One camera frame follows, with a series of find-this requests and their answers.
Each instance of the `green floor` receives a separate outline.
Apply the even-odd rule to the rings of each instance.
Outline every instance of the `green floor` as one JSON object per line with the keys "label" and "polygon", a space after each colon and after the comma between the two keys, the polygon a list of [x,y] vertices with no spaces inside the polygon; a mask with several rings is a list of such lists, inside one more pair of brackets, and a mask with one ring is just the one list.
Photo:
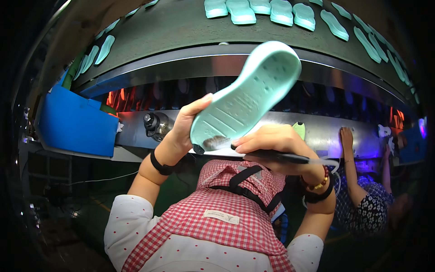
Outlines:
{"label": "green floor", "polygon": [[[77,171],[82,173],[81,177],[76,177],[79,180],[112,178],[132,173],[139,167],[138,163],[74,159],[73,173]],[[160,216],[171,204],[187,197],[195,190],[199,172],[207,161],[206,157],[198,158],[184,165],[185,171],[182,173],[168,177],[157,198],[154,208],[155,215]],[[74,188],[81,196],[77,198],[76,206],[80,209],[77,211],[77,217],[72,220],[73,227],[88,245],[102,255],[105,255],[104,229],[113,199],[116,195],[125,194],[128,191],[133,177],[134,175],[112,181],[90,182],[80,185],[81,188]],[[410,190],[415,185],[402,185],[401,187]],[[305,208],[297,199],[285,199],[283,204],[289,219],[290,237],[293,237],[302,221]],[[365,271],[387,251],[389,244],[389,239],[385,237],[355,240],[346,232],[331,229],[325,241],[319,271],[329,271],[331,268],[335,271]]]}

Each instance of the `apron label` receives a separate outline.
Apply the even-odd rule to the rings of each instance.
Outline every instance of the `apron label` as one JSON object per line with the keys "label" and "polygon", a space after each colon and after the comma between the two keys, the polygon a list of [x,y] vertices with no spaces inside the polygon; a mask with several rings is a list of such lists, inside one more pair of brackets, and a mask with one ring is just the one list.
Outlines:
{"label": "apron label", "polygon": [[204,215],[202,217],[213,217],[234,225],[238,225],[240,220],[240,217],[238,216],[230,215],[228,213],[220,212],[216,210],[205,210]]}

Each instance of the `black wristband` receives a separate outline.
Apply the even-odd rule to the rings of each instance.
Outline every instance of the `black wristband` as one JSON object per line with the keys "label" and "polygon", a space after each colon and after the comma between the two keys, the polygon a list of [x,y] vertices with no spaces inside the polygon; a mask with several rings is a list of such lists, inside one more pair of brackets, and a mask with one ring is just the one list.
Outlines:
{"label": "black wristband", "polygon": [[169,176],[174,171],[174,166],[161,165],[156,159],[156,155],[154,154],[154,150],[155,149],[151,150],[151,154],[150,154],[150,159],[151,159],[152,165],[154,166],[154,168],[157,169],[157,171],[159,171],[159,173],[161,175]]}
{"label": "black wristband", "polygon": [[305,191],[305,201],[308,203],[317,203],[319,201],[325,200],[332,192],[332,188],[334,187],[334,181],[331,179],[331,173],[329,173],[329,186],[328,189],[321,195],[318,195],[313,192]]}

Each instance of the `woman's left hand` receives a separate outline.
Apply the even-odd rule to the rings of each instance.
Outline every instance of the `woman's left hand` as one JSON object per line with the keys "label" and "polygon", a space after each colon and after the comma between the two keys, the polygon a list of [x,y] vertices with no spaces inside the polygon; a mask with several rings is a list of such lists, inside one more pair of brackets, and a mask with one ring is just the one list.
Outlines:
{"label": "woman's left hand", "polygon": [[172,148],[175,148],[174,151],[176,153],[186,154],[192,149],[190,130],[193,119],[196,114],[210,105],[212,96],[213,94],[208,93],[201,99],[181,108],[175,120],[174,128],[164,138],[170,140],[171,144],[173,144]]}

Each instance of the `brush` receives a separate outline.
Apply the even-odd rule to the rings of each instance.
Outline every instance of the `brush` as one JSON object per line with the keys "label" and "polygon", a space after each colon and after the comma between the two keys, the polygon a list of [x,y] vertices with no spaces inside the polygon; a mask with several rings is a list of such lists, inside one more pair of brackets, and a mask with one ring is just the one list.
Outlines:
{"label": "brush", "polygon": [[[216,135],[212,138],[206,139],[202,144],[206,148],[211,148],[213,150],[218,150],[222,148],[231,147],[231,149],[235,150],[236,147],[231,144],[232,140],[230,138],[227,138],[225,136]],[[339,165],[338,161],[334,160],[325,160],[325,159],[311,159],[305,156],[296,155],[293,153],[285,153],[280,152],[276,150],[265,150],[265,149],[259,149],[253,152],[249,152],[246,155],[252,156],[252,157],[258,157],[258,158],[264,158],[271,161],[279,161],[279,162],[290,162],[295,164],[319,164],[319,165],[331,165],[334,167],[337,167]]]}

